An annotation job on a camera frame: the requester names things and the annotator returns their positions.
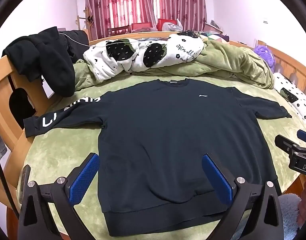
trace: dark navy sweatshirt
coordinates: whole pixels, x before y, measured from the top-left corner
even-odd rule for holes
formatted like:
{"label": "dark navy sweatshirt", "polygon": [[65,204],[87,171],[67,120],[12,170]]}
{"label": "dark navy sweatshirt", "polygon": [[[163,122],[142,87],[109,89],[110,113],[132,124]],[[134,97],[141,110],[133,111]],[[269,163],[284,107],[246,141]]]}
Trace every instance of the dark navy sweatshirt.
{"label": "dark navy sweatshirt", "polygon": [[193,79],[143,82],[24,120],[26,136],[97,123],[98,198],[109,234],[170,231],[227,209],[201,160],[212,153],[235,177],[280,187],[256,118],[291,117],[283,106]]}

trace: neckline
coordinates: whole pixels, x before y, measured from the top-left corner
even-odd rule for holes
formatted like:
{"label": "neckline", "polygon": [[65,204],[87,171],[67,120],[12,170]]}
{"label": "neckline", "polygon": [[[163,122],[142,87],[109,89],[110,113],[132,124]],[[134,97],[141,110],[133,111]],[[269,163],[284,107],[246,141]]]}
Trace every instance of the neckline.
{"label": "neckline", "polygon": [[189,82],[190,79],[186,78],[186,79],[182,79],[182,80],[177,80],[176,83],[171,83],[169,81],[162,81],[162,80],[157,80],[158,82],[160,82],[161,84],[168,86],[168,87],[184,87],[186,86]]}

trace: pink curtain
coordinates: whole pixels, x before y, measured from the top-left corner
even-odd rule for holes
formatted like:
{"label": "pink curtain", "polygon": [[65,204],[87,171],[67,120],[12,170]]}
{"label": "pink curtain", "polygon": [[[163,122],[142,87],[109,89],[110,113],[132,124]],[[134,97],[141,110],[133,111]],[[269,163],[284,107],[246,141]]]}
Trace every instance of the pink curtain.
{"label": "pink curtain", "polygon": [[107,37],[108,28],[151,22],[156,26],[151,0],[86,0],[93,15],[92,38]]}
{"label": "pink curtain", "polygon": [[151,0],[156,19],[177,18],[184,30],[202,31],[206,22],[205,0]]}

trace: white patterned pillow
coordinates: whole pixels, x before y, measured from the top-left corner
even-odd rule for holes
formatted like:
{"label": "white patterned pillow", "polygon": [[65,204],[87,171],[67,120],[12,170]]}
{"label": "white patterned pillow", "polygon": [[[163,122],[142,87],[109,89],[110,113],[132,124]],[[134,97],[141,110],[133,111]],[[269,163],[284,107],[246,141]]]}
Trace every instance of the white patterned pillow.
{"label": "white patterned pillow", "polygon": [[281,94],[306,123],[306,95],[281,73],[274,73],[274,89]]}

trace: purple plush toy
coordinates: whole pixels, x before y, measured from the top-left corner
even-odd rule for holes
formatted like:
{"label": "purple plush toy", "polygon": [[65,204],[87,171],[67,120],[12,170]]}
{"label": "purple plush toy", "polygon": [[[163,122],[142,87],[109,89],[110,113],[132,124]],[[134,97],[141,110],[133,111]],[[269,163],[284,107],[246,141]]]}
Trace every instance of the purple plush toy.
{"label": "purple plush toy", "polygon": [[264,45],[257,45],[254,49],[254,52],[259,55],[263,60],[266,61],[272,72],[274,73],[275,68],[275,58],[270,49]]}

